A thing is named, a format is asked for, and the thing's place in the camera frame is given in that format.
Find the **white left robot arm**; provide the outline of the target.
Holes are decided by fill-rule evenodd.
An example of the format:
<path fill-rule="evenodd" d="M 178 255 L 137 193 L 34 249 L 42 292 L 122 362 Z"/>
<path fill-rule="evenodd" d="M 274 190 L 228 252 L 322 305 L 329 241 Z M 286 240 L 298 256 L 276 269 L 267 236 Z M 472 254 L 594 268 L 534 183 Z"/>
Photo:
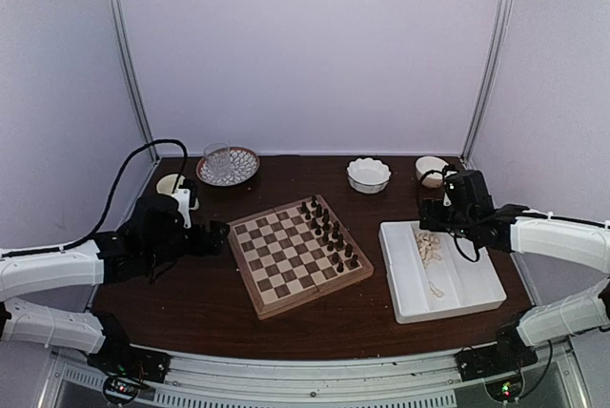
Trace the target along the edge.
<path fill-rule="evenodd" d="M 59 346 L 100 356 L 127 374 L 137 354 L 111 314 L 70 313 L 32 304 L 24 296 L 72 286 L 121 283 L 144 276 L 155 282 L 184 255 L 219 254 L 229 225 L 192 223 L 188 203 L 155 194 L 137 200 L 117 230 L 93 232 L 49 248 L 1 254 L 1 338 Z"/>

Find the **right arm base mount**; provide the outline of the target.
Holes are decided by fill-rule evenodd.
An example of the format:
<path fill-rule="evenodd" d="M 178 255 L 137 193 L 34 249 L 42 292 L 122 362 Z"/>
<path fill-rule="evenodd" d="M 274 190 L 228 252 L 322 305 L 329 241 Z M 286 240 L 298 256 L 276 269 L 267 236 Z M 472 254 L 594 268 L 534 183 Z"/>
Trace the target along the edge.
<path fill-rule="evenodd" d="M 518 326 L 524 314 L 514 316 L 496 332 L 496 342 L 474 348 L 463 347 L 455 354 L 461 380 L 471 381 L 494 377 L 485 383 L 486 393 L 503 406 L 518 404 L 535 393 L 547 376 L 554 358 L 554 345 L 546 340 L 549 355 L 538 380 L 527 386 L 523 369 L 539 362 L 536 345 L 527 345 L 519 335 Z"/>

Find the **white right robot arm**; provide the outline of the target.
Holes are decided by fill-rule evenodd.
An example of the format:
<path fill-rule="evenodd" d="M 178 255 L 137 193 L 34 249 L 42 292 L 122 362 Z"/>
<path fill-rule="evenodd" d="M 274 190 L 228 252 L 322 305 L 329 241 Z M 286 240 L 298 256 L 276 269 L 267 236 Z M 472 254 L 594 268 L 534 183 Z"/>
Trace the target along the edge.
<path fill-rule="evenodd" d="M 482 172 L 438 171 L 449 199 L 417 199 L 419 225 L 469 241 L 479 261 L 482 249 L 543 255 L 609 273 L 609 224 L 543 213 L 527 206 L 495 207 Z M 489 350 L 489 363 L 510 370 L 525 349 L 560 337 L 609 329 L 609 281 L 604 279 L 577 294 L 517 314 L 501 327 Z"/>

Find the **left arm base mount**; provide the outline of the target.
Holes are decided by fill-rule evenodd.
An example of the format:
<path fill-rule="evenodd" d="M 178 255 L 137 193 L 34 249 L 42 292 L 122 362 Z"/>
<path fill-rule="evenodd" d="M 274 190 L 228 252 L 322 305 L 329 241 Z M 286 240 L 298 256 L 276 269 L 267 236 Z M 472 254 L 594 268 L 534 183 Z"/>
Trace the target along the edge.
<path fill-rule="evenodd" d="M 109 313 L 92 314 L 101 324 L 104 337 L 96 353 L 88 353 L 88 364 L 108 377 L 119 377 L 134 383 L 138 389 L 148 389 L 147 382 L 163 383 L 168 374 L 169 354 L 133 346 L 128 334 Z"/>

